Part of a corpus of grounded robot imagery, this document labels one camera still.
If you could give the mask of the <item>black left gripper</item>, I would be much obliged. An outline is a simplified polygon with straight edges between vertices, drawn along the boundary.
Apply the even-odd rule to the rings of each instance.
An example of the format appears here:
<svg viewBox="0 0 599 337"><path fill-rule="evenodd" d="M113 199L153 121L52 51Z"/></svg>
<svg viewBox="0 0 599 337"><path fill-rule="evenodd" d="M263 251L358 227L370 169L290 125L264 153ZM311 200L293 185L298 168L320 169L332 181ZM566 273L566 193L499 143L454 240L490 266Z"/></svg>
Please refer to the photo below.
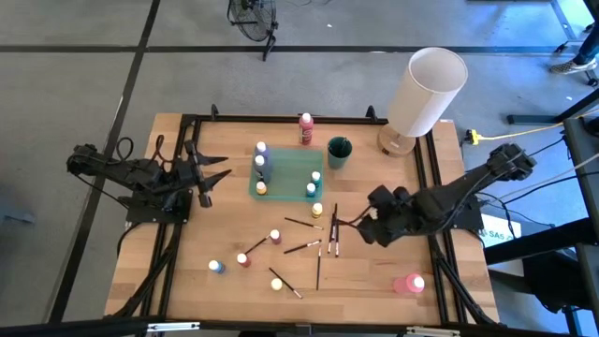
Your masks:
<svg viewBox="0 0 599 337"><path fill-rule="evenodd" d="M179 174L179 181L186 187L195 186L198 190L198 199L202 208L210 208L212 199L210 192L224 179L230 172L230 169L206 177L201 170L201 166L209 166L227 160L225 156L204 156L197 150L196 144L192 140L186 140L183 143L183 149L187 154L185 160L179 160L176 168Z"/></svg>

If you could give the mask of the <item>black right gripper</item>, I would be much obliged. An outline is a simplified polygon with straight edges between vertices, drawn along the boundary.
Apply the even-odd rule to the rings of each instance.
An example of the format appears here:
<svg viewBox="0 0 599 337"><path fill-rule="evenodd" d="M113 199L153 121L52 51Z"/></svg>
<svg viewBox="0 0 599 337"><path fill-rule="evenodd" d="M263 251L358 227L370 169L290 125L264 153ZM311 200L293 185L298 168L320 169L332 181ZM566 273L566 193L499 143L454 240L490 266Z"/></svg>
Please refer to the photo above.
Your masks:
<svg viewBox="0 0 599 337"><path fill-rule="evenodd" d="M371 210L358 223L358 231L368 244L388 247L404 236L414 236L415 213L409 204L410 194L400 186L390 191L377 186L368 196Z"/></svg>

